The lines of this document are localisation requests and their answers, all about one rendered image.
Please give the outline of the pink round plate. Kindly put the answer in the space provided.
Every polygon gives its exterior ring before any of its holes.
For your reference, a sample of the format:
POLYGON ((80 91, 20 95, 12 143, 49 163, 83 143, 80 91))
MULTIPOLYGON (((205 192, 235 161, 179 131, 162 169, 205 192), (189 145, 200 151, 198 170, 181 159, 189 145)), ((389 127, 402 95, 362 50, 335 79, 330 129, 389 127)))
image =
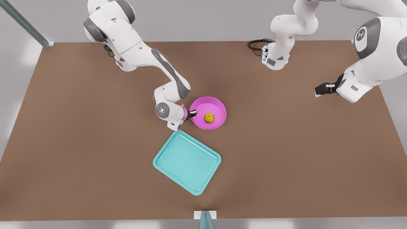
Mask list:
POLYGON ((201 97, 195 100, 191 110, 196 110, 197 115, 193 117, 192 122, 201 129, 216 129, 219 128, 226 120, 227 111, 225 105, 217 98, 214 97, 201 97), (214 121, 208 123, 204 117, 207 114, 214 116, 214 121))

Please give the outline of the teal rectangular tray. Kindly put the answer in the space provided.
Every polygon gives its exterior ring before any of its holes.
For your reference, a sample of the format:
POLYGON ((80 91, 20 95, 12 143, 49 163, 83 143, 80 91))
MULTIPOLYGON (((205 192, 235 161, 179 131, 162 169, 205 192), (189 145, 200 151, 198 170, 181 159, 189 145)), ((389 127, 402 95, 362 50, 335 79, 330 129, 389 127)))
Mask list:
POLYGON ((186 132, 175 131, 154 157, 158 171, 199 196, 221 164, 221 155, 186 132))

